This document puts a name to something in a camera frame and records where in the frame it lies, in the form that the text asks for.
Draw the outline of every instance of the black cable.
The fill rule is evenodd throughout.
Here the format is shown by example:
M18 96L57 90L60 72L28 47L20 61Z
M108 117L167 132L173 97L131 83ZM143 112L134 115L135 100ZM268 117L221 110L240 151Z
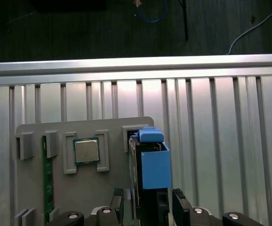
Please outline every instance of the black cable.
M180 4L181 8L187 8L186 6L183 7L183 4L182 4L181 0L178 0L178 2L179 2L179 4Z

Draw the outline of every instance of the white cable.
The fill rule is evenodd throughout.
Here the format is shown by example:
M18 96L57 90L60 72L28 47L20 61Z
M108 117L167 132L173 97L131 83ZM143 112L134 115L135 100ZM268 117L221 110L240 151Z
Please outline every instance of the white cable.
M243 34L241 34L239 37L237 37L233 43L231 44L230 48L229 48L229 52L227 53L227 55L230 55L231 54L231 51L232 51L232 48L234 46L234 44L240 39L242 38L243 36L245 36L246 34L248 34L249 32L253 31L254 29L258 28L260 25L262 25L264 22L266 22L270 17L272 17L272 13L267 16L267 18L265 20L263 20L262 22L260 22L258 25L254 26L254 27L251 27L250 29L246 30Z

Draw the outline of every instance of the black component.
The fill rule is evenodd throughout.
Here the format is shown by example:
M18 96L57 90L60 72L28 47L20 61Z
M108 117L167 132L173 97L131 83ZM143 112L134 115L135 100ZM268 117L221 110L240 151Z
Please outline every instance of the black component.
M106 9L106 0L30 0L39 12L73 12Z
M186 0L182 0L182 10L183 10L183 19L184 19L184 33L185 41L188 41L188 25L187 25L187 12L186 12Z
M111 207L102 208L97 212L97 226L121 226L116 211Z
M237 212L229 212L220 220L205 209L192 207L180 189L173 189L173 216L177 226L263 226Z
M229 215L237 215L238 219L232 219ZM223 215L223 225L224 226L263 226L262 224L252 220L251 218L245 216L244 214L237 212L229 212Z
M123 189L115 188L110 207L116 212L117 220L122 224L123 221Z
M84 215L75 211L65 212L50 221L47 226L84 226Z
M173 189L173 217L177 226L190 225L189 209L191 204L186 199L180 188Z
M168 189L143 189L141 152L161 151L163 144L140 143L139 138L129 138L129 153L132 162L136 162L137 184L135 186L136 218L141 226L168 226Z

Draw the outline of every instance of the aluminum rail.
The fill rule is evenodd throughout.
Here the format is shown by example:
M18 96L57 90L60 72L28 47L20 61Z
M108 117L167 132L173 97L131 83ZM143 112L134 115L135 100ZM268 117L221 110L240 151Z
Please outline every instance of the aluminum rail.
M272 75L272 55L184 56L0 63L0 86Z
M272 55L176 56L0 63L0 75L272 66Z

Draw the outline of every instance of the dark floor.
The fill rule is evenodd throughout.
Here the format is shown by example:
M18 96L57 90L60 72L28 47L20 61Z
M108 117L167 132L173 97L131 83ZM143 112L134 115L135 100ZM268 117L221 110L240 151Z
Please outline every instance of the dark floor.
M151 18L162 14L162 0L142 2ZM0 61L224 55L238 35L272 12L272 0L187 0L187 6L187 42L178 0L168 0L167 16L155 24L136 15L132 0L107 0L100 12L34 13L0 25ZM27 0L0 0L0 24L33 11ZM272 18L232 53L272 53Z

